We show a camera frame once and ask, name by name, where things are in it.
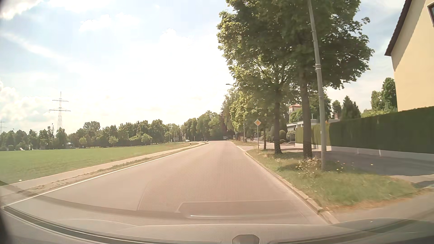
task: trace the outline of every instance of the green field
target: green field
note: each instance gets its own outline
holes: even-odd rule
[[[135,147],[0,152],[0,181],[11,184],[20,179],[30,180],[189,145],[172,142]]]

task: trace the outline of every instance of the sky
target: sky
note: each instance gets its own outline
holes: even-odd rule
[[[384,56],[404,0],[362,0],[371,70],[346,95],[360,110],[373,90],[393,77]],[[54,125],[60,97],[62,127],[87,121],[102,127],[161,119],[183,124],[219,112],[233,83],[216,37],[224,0],[9,0],[0,9],[0,120],[3,130]]]

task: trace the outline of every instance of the window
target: window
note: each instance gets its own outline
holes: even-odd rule
[[[428,10],[430,11],[431,21],[433,22],[434,26],[434,3],[428,5]]]

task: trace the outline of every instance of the building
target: building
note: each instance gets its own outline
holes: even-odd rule
[[[338,121],[340,121],[340,119],[329,119],[328,123],[334,123],[334,122],[338,122]],[[319,125],[319,122],[317,119],[311,119],[310,124],[311,124],[311,126]],[[301,128],[301,127],[303,127],[303,121],[297,121],[297,122],[289,123],[286,125],[286,128],[288,129],[288,131],[295,131],[297,128]]]
[[[300,104],[294,104],[294,105],[289,106],[288,108],[289,108],[288,113],[291,114],[292,112],[300,110],[301,109],[301,105]]]
[[[392,59],[398,110],[434,106],[434,0],[405,0],[386,56]]]

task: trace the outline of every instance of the cloud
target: cloud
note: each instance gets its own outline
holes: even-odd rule
[[[97,30],[109,27],[112,23],[112,19],[108,14],[101,16],[99,20],[86,20],[83,21],[79,31]]]
[[[6,0],[1,6],[0,18],[11,20],[15,15],[33,8],[42,0]]]
[[[139,19],[130,14],[118,13],[115,16],[119,24],[123,26],[135,26],[139,23]]]
[[[0,118],[5,121],[8,130],[46,128],[55,118],[48,113],[52,106],[48,97],[20,97],[15,88],[4,86],[0,81]]]
[[[63,7],[65,10],[80,13],[107,6],[111,0],[50,0],[52,7]]]
[[[225,84],[232,83],[233,79],[217,45],[215,33],[187,37],[168,29],[156,42],[126,44],[123,53],[110,56],[110,65],[97,66],[99,71],[67,59],[65,66],[79,73],[80,84],[86,86],[80,87],[79,92],[62,91],[62,97],[70,101],[65,103],[65,108],[71,110],[63,113],[65,130],[74,132],[92,120],[102,126],[145,119],[182,124],[207,110],[218,112],[227,89]],[[57,60],[56,55],[47,55],[54,52],[45,51],[49,52],[39,54]],[[12,89],[13,98],[1,104],[7,104],[8,109],[0,112],[11,126],[40,130],[51,123],[56,125],[57,114],[47,111],[57,107],[51,100],[58,97],[59,91],[53,91],[52,98],[29,97],[30,102],[25,102],[15,88],[6,88]],[[21,103],[38,109],[23,109],[25,105]],[[12,111],[17,109],[22,113],[13,117]]]
[[[113,24],[116,26],[136,26],[139,23],[138,18],[133,17],[129,14],[118,13],[115,16],[115,19],[108,15],[102,15],[99,20],[86,20],[82,22],[79,31],[94,31],[98,29],[112,27]]]
[[[362,6],[370,6],[383,11],[402,10],[405,0],[365,0],[362,1]]]
[[[56,59],[57,61],[64,62],[66,61],[65,57],[62,57],[61,55],[56,54],[55,52],[49,50],[48,48],[38,46],[31,44],[24,38],[21,38],[13,33],[9,32],[0,32],[0,36],[6,38],[7,40],[16,43],[20,46],[22,46],[24,49],[28,50],[31,53],[39,54],[43,57]]]
[[[17,14],[27,11],[43,0],[5,0],[1,6],[0,18],[11,20]],[[73,12],[85,12],[91,9],[102,8],[108,5],[111,0],[50,0],[51,7],[63,7]]]

